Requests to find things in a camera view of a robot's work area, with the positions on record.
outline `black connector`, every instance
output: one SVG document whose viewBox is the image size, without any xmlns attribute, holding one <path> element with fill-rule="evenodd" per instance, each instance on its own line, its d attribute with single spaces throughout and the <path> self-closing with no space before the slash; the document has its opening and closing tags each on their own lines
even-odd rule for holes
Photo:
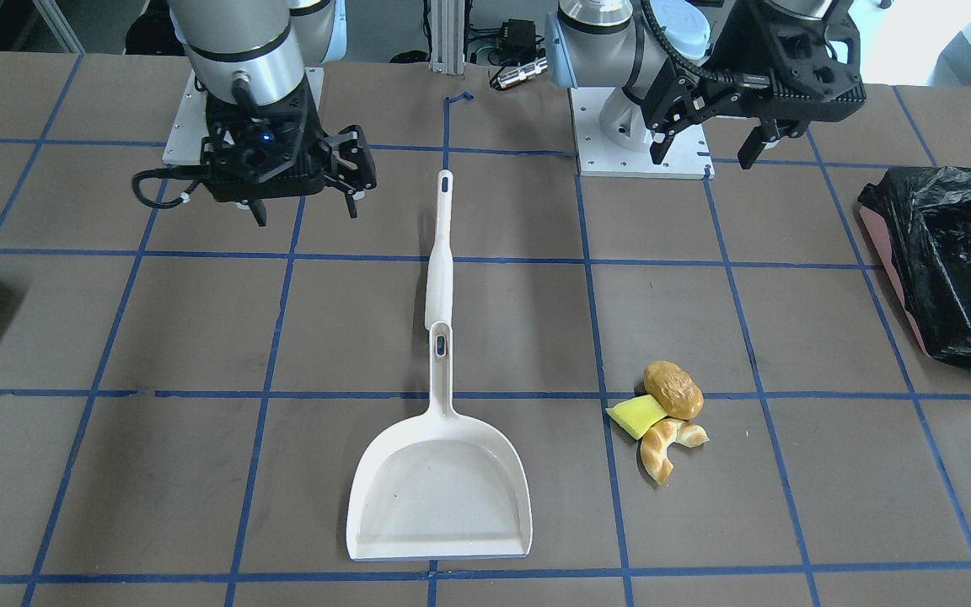
<svg viewBox="0 0 971 607">
<path fill-rule="evenodd" d="M 536 49 L 537 35 L 532 20 L 509 19 L 501 24 L 502 65 L 534 61 Z"/>
</svg>

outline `dustpan handle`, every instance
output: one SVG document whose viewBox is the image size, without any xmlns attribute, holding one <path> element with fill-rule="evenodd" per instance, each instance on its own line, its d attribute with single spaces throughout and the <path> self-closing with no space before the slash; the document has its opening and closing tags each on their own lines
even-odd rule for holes
<svg viewBox="0 0 971 607">
<path fill-rule="evenodd" d="M 436 322 L 429 327 L 429 412 L 451 417 L 452 327 Z"/>
<path fill-rule="evenodd" d="M 437 174 L 437 227 L 425 285 L 425 328 L 443 321 L 452 324 L 452 188 L 455 179 L 450 170 Z"/>
</svg>

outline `yellow sponge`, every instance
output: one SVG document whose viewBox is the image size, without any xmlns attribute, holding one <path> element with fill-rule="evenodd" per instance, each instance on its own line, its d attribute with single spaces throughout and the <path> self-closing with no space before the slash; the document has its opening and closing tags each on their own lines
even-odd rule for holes
<svg viewBox="0 0 971 607">
<path fill-rule="evenodd" d="M 651 426 L 666 417 L 666 410 L 651 395 L 637 396 L 635 399 L 625 400 L 625 402 L 617 404 L 616 407 L 608 408 L 605 412 L 608 412 L 609 417 L 613 418 L 613 422 L 619 423 L 620 427 L 623 427 L 636 441 L 643 438 L 643 434 L 646 434 Z"/>
</svg>

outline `white dustpan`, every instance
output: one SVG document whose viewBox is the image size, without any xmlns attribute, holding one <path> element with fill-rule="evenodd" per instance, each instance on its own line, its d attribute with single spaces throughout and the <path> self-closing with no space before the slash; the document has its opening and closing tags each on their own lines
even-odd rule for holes
<svg viewBox="0 0 971 607">
<path fill-rule="evenodd" d="M 429 407 L 381 432 L 358 462 L 347 507 L 355 561 L 526 556 L 531 499 L 523 462 L 495 427 L 452 408 L 452 174 L 438 176 L 429 257 Z"/>
</svg>

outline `table surface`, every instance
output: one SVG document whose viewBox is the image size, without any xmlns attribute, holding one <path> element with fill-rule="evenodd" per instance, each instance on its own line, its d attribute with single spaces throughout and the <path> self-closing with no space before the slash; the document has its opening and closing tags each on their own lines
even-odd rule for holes
<svg viewBox="0 0 971 607">
<path fill-rule="evenodd" d="M 546 81 L 335 64 L 321 119 L 380 185 L 260 229 L 131 195 L 188 73 L 0 54 L 0 604 L 971 604 L 971 373 L 918 352 L 856 223 L 888 166 L 971 165 L 971 89 L 870 86 L 747 172 L 716 120 L 713 180 L 614 180 Z M 358 458 L 424 407 L 444 166 L 456 408 L 523 456 L 534 545 L 356 564 Z M 659 358 L 711 437 L 662 487 L 604 415 Z"/>
</svg>

